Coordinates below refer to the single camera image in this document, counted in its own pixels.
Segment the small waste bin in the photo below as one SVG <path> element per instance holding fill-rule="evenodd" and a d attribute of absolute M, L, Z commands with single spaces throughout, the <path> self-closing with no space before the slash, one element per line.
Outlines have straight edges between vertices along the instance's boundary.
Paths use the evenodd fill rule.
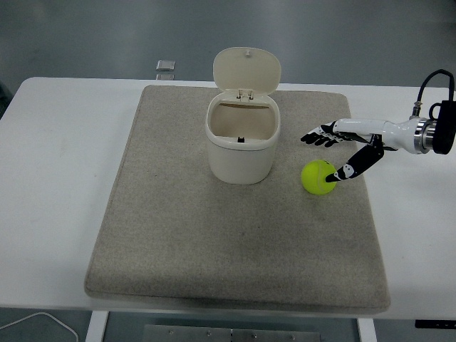
<path fill-rule="evenodd" d="M 209 104 L 205 131 L 209 166 L 220 180 L 254 184 L 271 170 L 280 135 L 280 112 L 268 95 L 281 66 L 258 48 L 228 48 L 214 59 L 214 81 L 223 93 Z"/>

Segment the open lid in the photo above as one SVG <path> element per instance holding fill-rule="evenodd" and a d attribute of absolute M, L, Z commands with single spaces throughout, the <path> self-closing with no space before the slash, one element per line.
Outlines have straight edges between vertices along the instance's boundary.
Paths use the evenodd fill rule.
<path fill-rule="evenodd" d="M 214 81 L 223 91 L 268 95 L 277 89 L 280 74 L 276 56 L 259 48 L 227 48 L 214 59 Z"/>

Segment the beige felt mat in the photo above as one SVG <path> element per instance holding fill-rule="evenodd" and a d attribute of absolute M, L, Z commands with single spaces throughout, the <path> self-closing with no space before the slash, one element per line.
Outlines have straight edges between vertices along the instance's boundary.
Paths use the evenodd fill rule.
<path fill-rule="evenodd" d="M 334 93 L 276 91 L 281 137 L 269 176 L 229 185 L 210 171 L 204 118 L 220 90 L 149 86 L 142 94 L 88 268 L 91 296 L 151 306 L 375 313 L 390 299 L 364 179 L 329 195 L 302 167 L 336 168 L 354 143 L 308 146 L 312 128 L 350 117 Z"/>

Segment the tennis ball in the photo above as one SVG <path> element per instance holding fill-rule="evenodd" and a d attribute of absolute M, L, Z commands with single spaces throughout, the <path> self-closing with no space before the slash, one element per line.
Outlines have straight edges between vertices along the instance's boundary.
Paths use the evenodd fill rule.
<path fill-rule="evenodd" d="M 327 183 L 326 176 L 333 174 L 335 167 L 325 160 L 314 160 L 304 166 L 301 182 L 304 189 L 314 195 L 324 195 L 333 191 L 337 182 Z"/>

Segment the robotic arm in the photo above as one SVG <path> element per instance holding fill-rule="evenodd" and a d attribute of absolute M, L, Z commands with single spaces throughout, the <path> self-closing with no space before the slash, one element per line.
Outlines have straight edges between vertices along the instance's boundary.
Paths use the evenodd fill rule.
<path fill-rule="evenodd" d="M 428 81 L 442 73 L 450 77 L 448 100 L 435 103 L 429 111 L 430 118 L 421 118 L 421 97 Z M 340 119 L 321 125 L 301 138 L 302 142 L 331 147 L 343 141 L 365 143 L 347 163 L 333 175 L 326 177 L 327 182 L 337 182 L 354 178 L 379 161 L 385 150 L 396 151 L 400 148 L 413 154 L 424 154 L 430 150 L 446 155 L 451 150 L 456 135 L 456 101 L 453 100 L 455 79 L 451 73 L 438 70 L 431 73 L 418 93 L 413 107 L 413 114 L 404 123 L 392 123 L 385 120 Z M 435 107 L 440 107 L 437 118 Z"/>

